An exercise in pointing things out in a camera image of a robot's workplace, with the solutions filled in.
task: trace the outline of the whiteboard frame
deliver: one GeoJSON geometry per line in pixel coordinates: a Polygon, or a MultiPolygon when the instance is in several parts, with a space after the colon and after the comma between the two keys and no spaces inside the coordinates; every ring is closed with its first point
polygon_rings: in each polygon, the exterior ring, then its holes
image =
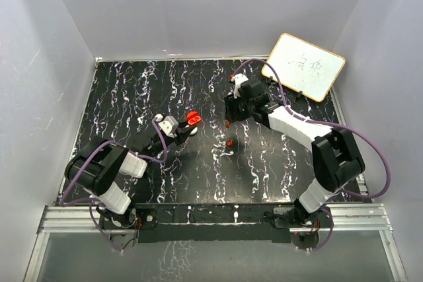
{"type": "MultiPolygon", "coordinates": [[[[344,66],[345,66],[345,63],[346,63],[345,57],[343,57],[343,56],[341,56],[341,55],[338,55],[338,54],[336,54],[336,53],[333,53],[333,52],[331,52],[331,51],[328,51],[328,50],[326,50],[326,49],[324,49],[324,48],[321,48],[320,46],[316,46],[316,45],[314,45],[314,44],[312,44],[312,43],[310,43],[310,42],[307,42],[307,41],[305,41],[305,40],[303,40],[303,39],[300,39],[300,38],[298,38],[298,37],[296,37],[296,36],[293,36],[292,34],[289,34],[289,33],[286,33],[286,32],[285,32],[285,33],[282,33],[282,34],[281,34],[281,36],[279,37],[278,41],[276,42],[275,46],[273,47],[272,52],[270,52],[270,55],[269,55],[269,57],[268,57],[267,61],[269,61],[269,59],[272,57],[272,54],[273,54],[274,50],[276,49],[276,47],[278,46],[279,41],[282,39],[282,36],[291,36],[292,38],[295,38],[295,39],[300,40],[300,41],[302,41],[302,42],[304,42],[304,43],[306,43],[306,44],[309,44],[309,45],[311,45],[311,46],[314,46],[314,47],[316,47],[316,48],[318,48],[318,49],[320,49],[320,50],[326,51],[327,53],[330,53],[330,54],[332,54],[332,55],[335,55],[336,57],[339,57],[339,58],[341,58],[341,59],[344,61],[344,63],[342,63],[342,65],[341,65],[341,67],[340,67],[340,69],[339,69],[338,73],[335,75],[335,77],[334,77],[333,81],[331,82],[331,84],[330,84],[330,85],[329,85],[329,87],[328,87],[328,90],[325,92],[325,94],[323,95],[323,97],[322,97],[322,99],[321,99],[321,100],[317,100],[317,99],[315,99],[315,98],[314,98],[314,97],[312,97],[312,96],[309,96],[309,95],[307,95],[307,94],[305,94],[305,93],[302,93],[302,95],[303,95],[303,96],[306,96],[307,98],[310,98],[310,99],[312,99],[312,100],[314,100],[314,101],[316,101],[316,102],[322,102],[322,101],[324,101],[324,100],[325,100],[325,98],[326,98],[326,96],[327,96],[327,95],[328,95],[328,93],[329,93],[330,88],[333,86],[333,83],[335,83],[335,80],[338,78],[339,73],[341,72],[341,70],[342,70],[342,69],[344,68],[344,66]]],[[[266,65],[264,65],[264,66],[262,67],[262,75],[263,75],[264,77],[267,77],[267,78],[269,79],[271,76],[268,76],[268,75],[264,74],[264,69],[265,69],[265,68],[266,68],[266,65]]],[[[281,78],[281,82],[282,82],[281,84],[282,84],[284,87],[287,87],[287,88],[289,88],[289,89],[291,89],[291,90],[293,90],[293,91],[295,91],[295,92],[299,92],[299,90],[297,90],[296,88],[290,87],[289,85],[285,84],[282,78],[281,78]]]]}

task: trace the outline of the handwriting on whiteboard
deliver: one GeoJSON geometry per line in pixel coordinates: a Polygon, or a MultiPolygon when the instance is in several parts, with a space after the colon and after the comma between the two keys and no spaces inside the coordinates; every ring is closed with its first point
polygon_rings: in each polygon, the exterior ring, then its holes
{"type": "Polygon", "coordinates": [[[312,60],[307,59],[305,53],[301,54],[297,59],[294,60],[286,60],[288,65],[294,66],[297,72],[303,72],[306,74],[310,74],[312,77],[320,77],[321,76],[321,69],[323,65],[321,64],[321,59],[312,60]]]}

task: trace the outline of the orange object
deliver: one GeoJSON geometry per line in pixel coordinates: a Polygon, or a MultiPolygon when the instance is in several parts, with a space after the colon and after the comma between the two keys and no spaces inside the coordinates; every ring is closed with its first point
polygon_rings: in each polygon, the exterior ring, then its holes
{"type": "Polygon", "coordinates": [[[190,112],[186,119],[188,120],[188,125],[196,125],[201,121],[201,117],[197,112],[190,112]]]}

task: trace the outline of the white wall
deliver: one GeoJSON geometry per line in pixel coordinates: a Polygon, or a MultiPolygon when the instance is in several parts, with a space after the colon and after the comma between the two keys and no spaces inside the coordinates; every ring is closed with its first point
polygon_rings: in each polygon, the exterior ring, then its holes
{"type": "Polygon", "coordinates": [[[94,56],[106,60],[266,55],[283,32],[332,49],[357,3],[357,0],[64,1],[94,56]]]}
{"type": "Polygon", "coordinates": [[[22,281],[95,61],[62,0],[0,0],[0,8],[0,280],[22,281]]]}
{"type": "MultiPolygon", "coordinates": [[[[377,142],[391,165],[381,200],[410,281],[423,273],[422,17],[422,0],[360,0],[334,47],[347,59],[336,82],[346,120],[377,142]]],[[[383,167],[370,150],[364,154],[375,193],[383,167]]]]}

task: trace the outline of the black marble table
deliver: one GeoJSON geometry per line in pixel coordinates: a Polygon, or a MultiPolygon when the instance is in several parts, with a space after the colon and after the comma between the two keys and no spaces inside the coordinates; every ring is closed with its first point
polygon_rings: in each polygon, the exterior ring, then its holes
{"type": "MultiPolygon", "coordinates": [[[[99,63],[74,151],[95,135],[129,147],[134,137],[146,144],[154,134],[154,115],[182,119],[196,110],[202,117],[199,132],[183,146],[172,146],[164,166],[153,163],[142,179],[117,176],[116,183],[134,202],[293,202],[313,180],[310,152],[254,120],[225,127],[223,98],[231,88],[228,78],[241,62],[99,63]],[[230,139],[233,146],[225,147],[230,139]]],[[[262,77],[261,67],[254,62],[245,72],[262,77]]],[[[280,97],[276,85],[268,89],[274,100],[280,97]]],[[[286,89],[294,110],[316,120],[337,122],[330,96],[321,103],[304,97],[296,102],[296,94],[286,89]]],[[[357,182],[348,184],[348,189],[358,192],[357,182]]],[[[67,200],[87,196],[75,188],[67,200]]],[[[341,194],[333,201],[360,200],[341,194]]]]}

